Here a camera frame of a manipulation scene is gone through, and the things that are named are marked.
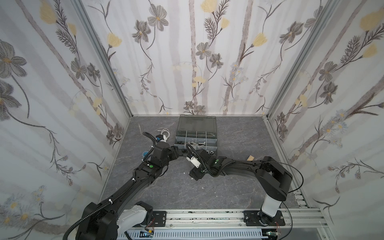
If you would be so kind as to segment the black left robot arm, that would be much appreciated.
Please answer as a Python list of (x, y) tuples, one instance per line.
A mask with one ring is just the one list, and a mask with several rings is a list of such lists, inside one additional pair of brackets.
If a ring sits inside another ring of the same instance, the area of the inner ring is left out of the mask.
[(171, 161), (178, 159), (178, 148), (167, 143), (167, 136), (159, 134), (154, 137), (148, 132), (143, 132), (143, 135), (152, 141), (152, 146), (140, 165), (133, 170), (133, 176), (107, 199), (98, 204), (88, 204), (82, 218), (64, 233), (64, 240), (75, 229), (78, 229), (76, 240), (116, 240), (120, 229), (118, 219), (125, 206), (160, 177)]

